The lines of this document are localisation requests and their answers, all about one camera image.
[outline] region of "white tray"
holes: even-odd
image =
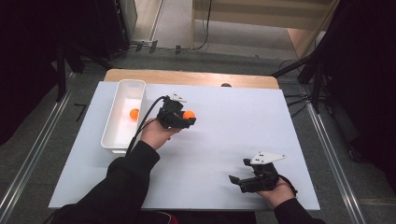
[[[124,79],[119,82],[101,141],[102,147],[114,157],[125,156],[144,117],[142,113],[146,111],[146,101],[145,81]],[[130,111],[134,108],[141,112],[137,120],[130,117]]]

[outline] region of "hand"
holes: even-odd
[[[175,128],[165,129],[157,119],[149,119],[144,125],[146,124],[148,126],[143,129],[140,140],[155,150],[163,146],[167,140],[170,140],[172,135],[181,131],[181,129]]]
[[[276,187],[273,190],[264,190],[257,193],[266,199],[274,208],[283,202],[294,198],[294,194],[289,184],[282,178],[279,178]]]

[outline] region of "gray floor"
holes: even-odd
[[[173,2],[166,0],[164,9],[170,7]],[[221,29],[230,29],[228,25],[226,24]],[[121,54],[110,63],[118,68],[130,69],[267,75],[277,71],[279,67],[292,63],[295,60],[295,55],[292,54],[292,46],[285,36],[284,30],[274,28],[266,30],[268,31],[265,34],[265,36],[268,36],[267,42],[264,43],[263,39],[262,42],[256,40],[250,42],[265,46],[264,50],[260,52],[249,51],[255,49],[254,45],[250,45],[243,50],[235,50],[233,46],[242,46],[242,44],[237,43],[240,39],[224,40],[224,35],[227,32],[223,32],[221,34],[210,33],[209,48],[205,52],[182,51],[176,55],[168,49],[157,49],[154,53],[149,53],[149,49],[143,49],[139,52],[131,50]],[[182,40],[177,40],[170,34],[178,33],[166,33],[160,21],[156,32],[159,46],[168,48],[168,46],[173,45],[184,45],[181,43]],[[219,39],[225,41],[222,43],[229,44],[217,45],[216,42]],[[7,223],[42,223],[52,212],[48,209],[50,197],[83,121],[83,118],[78,120],[82,107],[75,104],[88,105],[97,83],[103,80],[106,74],[106,70],[96,63],[86,61],[85,64],[84,74],[75,74],[74,81],[71,81],[69,85],[71,93],[64,112],[59,117],[40,160],[31,173]],[[278,79],[279,86],[285,94],[300,94],[303,92],[303,88],[312,88],[312,85],[301,86],[296,81],[298,74],[298,70],[294,70]],[[3,195],[7,191],[8,186],[18,174],[28,156],[52,108],[55,106],[56,93],[55,88],[26,118],[14,136],[6,144],[0,146],[0,194]],[[290,113],[294,113],[302,106],[303,103],[291,106]],[[370,163],[356,163],[349,159],[347,144],[340,134],[335,120],[325,112],[323,105],[320,105],[320,108],[320,116],[332,140],[337,158],[344,168],[347,180],[358,199],[366,223],[394,223],[396,219],[395,195],[384,175]],[[307,108],[293,118],[293,124],[321,206],[321,210],[311,212],[312,215],[323,218],[327,223],[353,223]],[[272,212],[257,212],[257,219],[260,224],[276,223]]]

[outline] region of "white table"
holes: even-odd
[[[76,203],[106,176],[113,157],[100,142],[116,88],[116,82],[99,83],[50,208]],[[197,121],[158,150],[143,209],[268,210],[262,198],[241,193],[228,177],[253,177],[243,159],[259,151],[285,154],[276,169],[299,190],[305,209],[319,209],[282,91],[148,84],[148,105],[173,92],[188,100],[184,109],[193,110]]]

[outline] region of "floor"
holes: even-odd
[[[191,1],[135,0],[135,2],[138,7],[137,11],[152,10],[159,13],[151,14],[151,18],[143,16],[138,18],[136,30],[140,29],[140,32],[135,33],[134,41],[150,44],[151,41],[158,40],[158,50],[155,54],[149,53],[148,49],[128,52],[112,61],[117,67],[255,75],[262,74],[262,71],[266,71],[267,74],[275,72],[297,60],[287,31],[283,28],[210,22],[209,38],[202,54],[197,55],[201,52],[182,53],[180,56],[182,61],[180,61],[175,53],[167,49],[174,49],[177,45],[187,48],[190,45],[186,36],[190,33],[189,4]],[[143,22],[139,20],[151,21],[147,26],[149,28],[145,29],[146,26],[142,25]],[[197,46],[204,41],[204,29],[198,29],[204,25],[204,21],[196,21],[197,42],[195,44]],[[57,124],[49,139],[46,140],[42,154],[39,155],[41,159],[35,161],[35,169],[28,174],[30,179],[25,183],[26,187],[23,191],[16,192],[19,200],[12,205],[14,208],[12,213],[8,214],[9,217],[0,217],[0,223],[6,223],[2,220],[8,220],[7,223],[42,223],[51,213],[47,208],[51,193],[83,121],[80,115],[84,114],[84,110],[79,105],[90,103],[95,90],[94,83],[103,80],[106,73],[97,64],[90,62],[86,64],[84,74],[74,74],[69,78],[70,85],[74,85],[74,88],[65,102],[65,108],[55,108],[58,105],[53,102],[56,96],[54,89],[43,99],[37,110],[26,119],[15,136],[8,143],[0,146],[2,158],[0,193],[7,193],[9,184],[15,180],[14,177],[21,171],[20,168],[35,147],[36,136],[39,136],[42,128],[47,125],[46,121],[52,109],[62,110],[62,115],[57,118]],[[279,86],[285,94],[310,91],[310,85],[302,86],[296,82],[298,74],[298,70],[295,70],[278,79]],[[301,105],[291,106],[290,113],[294,113],[300,107]],[[343,192],[342,185],[340,187],[340,183],[336,181],[337,174],[328,163],[329,155],[325,153],[327,149],[323,149],[324,140],[319,139],[318,132],[315,131],[318,127],[312,119],[314,117],[306,109],[293,120],[322,208],[321,211],[313,212],[312,215],[334,224],[393,223],[396,218],[396,200],[384,176],[369,163],[351,161],[337,124],[327,113],[321,113],[317,118],[326,127],[326,134],[331,139],[330,148],[335,151],[336,159],[341,163],[342,171],[350,185],[351,191],[347,193],[352,193],[358,201],[358,211],[361,214],[356,215],[364,217],[364,220],[353,221],[350,211],[346,209],[346,201],[343,200],[345,192]],[[0,212],[2,212],[1,215],[5,214],[3,208]],[[257,212],[256,216],[259,224],[276,223],[274,216],[270,213]]]

